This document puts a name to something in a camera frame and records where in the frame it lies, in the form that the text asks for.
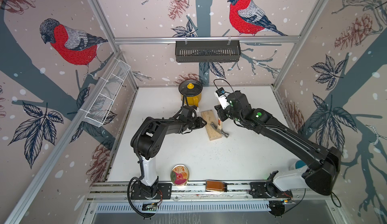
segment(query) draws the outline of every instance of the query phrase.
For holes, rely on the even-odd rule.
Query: bird's beak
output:
[[[43,39],[43,42],[44,43],[47,43],[49,40],[47,40],[47,37],[46,35],[42,34],[42,39]]]

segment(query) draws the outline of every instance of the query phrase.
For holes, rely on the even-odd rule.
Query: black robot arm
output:
[[[220,88],[216,91],[218,98],[225,96]],[[302,174],[306,184],[322,195],[330,195],[333,185],[340,172],[341,153],[335,147],[327,149],[304,138],[279,122],[267,111],[252,109],[247,97],[240,91],[227,96],[227,104],[215,106],[220,120],[228,118],[238,122],[240,126],[262,134],[299,157],[308,169]]]
[[[130,146],[134,148],[136,153],[135,142],[138,139],[138,153],[149,160],[159,152],[165,135],[181,134],[187,129],[192,131],[202,128],[206,124],[206,121],[196,116],[196,110],[193,106],[183,106],[177,118],[154,119],[148,116],[133,136]]]

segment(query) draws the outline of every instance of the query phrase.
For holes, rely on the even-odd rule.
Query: pot lid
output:
[[[202,92],[202,89],[202,84],[196,80],[186,80],[179,85],[180,93],[186,96],[197,96]]]

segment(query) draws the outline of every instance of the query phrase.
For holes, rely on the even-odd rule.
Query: can lid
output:
[[[171,171],[171,181],[175,185],[185,185],[189,179],[190,173],[185,165],[178,164]]]
[[[202,84],[196,80],[186,80],[179,85],[180,93],[186,96],[197,96],[202,92],[202,89]]]

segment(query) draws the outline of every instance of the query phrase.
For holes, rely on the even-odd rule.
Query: metal grate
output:
[[[239,41],[176,42],[177,62],[237,62],[241,55]]]
[[[90,109],[87,110],[83,121],[96,127],[103,125],[129,70],[130,66],[125,62],[119,60],[116,63],[97,98],[94,100]]]
[[[141,209],[142,202],[134,202]],[[271,211],[267,200],[259,201],[222,201],[222,202],[162,202],[159,213],[185,212],[254,212]],[[96,213],[130,213],[134,212],[129,203],[99,203]]]

